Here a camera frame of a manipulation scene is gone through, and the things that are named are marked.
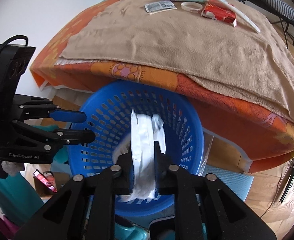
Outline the white plastic wrapper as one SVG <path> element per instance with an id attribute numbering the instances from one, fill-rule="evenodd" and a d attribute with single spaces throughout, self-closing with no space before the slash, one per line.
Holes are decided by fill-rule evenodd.
<path id="1" fill-rule="evenodd" d="M 131 132 L 125 136 L 113 151 L 112 159 L 116 163 L 119 156 L 131 152 L 134 183 L 130 195 L 121 195 L 124 203 L 134 200 L 153 200 L 156 193 L 155 148 L 159 143 L 160 152 L 165 154 L 164 121 L 157 114 L 153 116 L 131 113 Z"/>

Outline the red tissue pack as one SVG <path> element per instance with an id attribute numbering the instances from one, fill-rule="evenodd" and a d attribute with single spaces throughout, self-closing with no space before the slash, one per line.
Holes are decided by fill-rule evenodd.
<path id="1" fill-rule="evenodd" d="M 236 14 L 217 0 L 208 0 L 201 13 L 202 17 L 237 26 Z"/>

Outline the white plastic strip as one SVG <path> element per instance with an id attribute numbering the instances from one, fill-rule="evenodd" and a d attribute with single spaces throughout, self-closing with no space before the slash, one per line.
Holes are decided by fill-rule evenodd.
<path id="1" fill-rule="evenodd" d="M 256 33 L 260 33 L 261 30 L 259 27 L 243 12 L 241 12 L 239 9 L 237 9 L 234 5 L 230 4 L 226 0 L 215 0 L 216 3 L 222 5 L 224 8 L 234 12 L 237 16 L 242 18 L 252 29 L 256 31 Z"/>

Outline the blue perforated plastic basket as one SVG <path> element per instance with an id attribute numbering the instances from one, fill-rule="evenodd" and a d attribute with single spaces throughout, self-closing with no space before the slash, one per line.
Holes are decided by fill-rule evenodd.
<path id="1" fill-rule="evenodd" d="M 204 137 L 199 116 L 183 95 L 130 81 L 116 81 L 95 92 L 81 107 L 82 124 L 72 129 L 92 131 L 91 143 L 68 147 L 72 174 L 94 176 L 132 152 L 133 193 L 116 198 L 116 214 L 141 217 L 158 213 L 174 202 L 157 192 L 154 142 L 171 161 L 191 174 L 201 174 Z"/>

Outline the red phone in box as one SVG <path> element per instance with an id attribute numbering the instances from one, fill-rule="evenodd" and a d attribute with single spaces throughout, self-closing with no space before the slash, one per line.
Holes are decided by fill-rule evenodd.
<path id="1" fill-rule="evenodd" d="M 39 170 L 33 172 L 35 190 L 40 196 L 51 196 L 57 192 L 55 179 L 52 172 L 42 174 Z"/>

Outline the orange floral bed sheet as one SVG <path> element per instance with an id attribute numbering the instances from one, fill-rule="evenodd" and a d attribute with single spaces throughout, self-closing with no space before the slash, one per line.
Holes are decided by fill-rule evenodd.
<path id="1" fill-rule="evenodd" d="M 255 173 L 294 157 L 294 124 L 259 105 L 211 92 L 184 74 L 117 61 L 58 64 L 68 39 L 121 0 L 106 0 L 79 13 L 43 48 L 31 65 L 39 87 L 52 85 L 95 92 L 123 79 L 187 96 L 204 128 L 228 140 L 242 155 L 240 168 Z"/>

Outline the white barcode label packet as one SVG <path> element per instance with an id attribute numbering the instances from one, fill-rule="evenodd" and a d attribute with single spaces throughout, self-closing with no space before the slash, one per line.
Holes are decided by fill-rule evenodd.
<path id="1" fill-rule="evenodd" d="M 175 10 L 176 6 L 172 1 L 158 1 L 158 2 L 152 2 L 149 4 L 145 4 L 144 8 L 146 12 L 150 15 L 158 13 L 158 12 L 163 12 L 167 10 Z"/>

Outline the beige fleece blanket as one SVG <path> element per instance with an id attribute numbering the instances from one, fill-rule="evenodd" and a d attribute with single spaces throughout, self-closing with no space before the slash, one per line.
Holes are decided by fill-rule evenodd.
<path id="1" fill-rule="evenodd" d="M 213 92 L 242 99 L 294 123 L 294 59 L 259 11 L 232 1 L 258 26 L 236 26 L 187 12 L 179 4 L 150 15 L 156 0 L 117 0 L 99 12 L 60 54 L 111 60 L 186 74 Z"/>

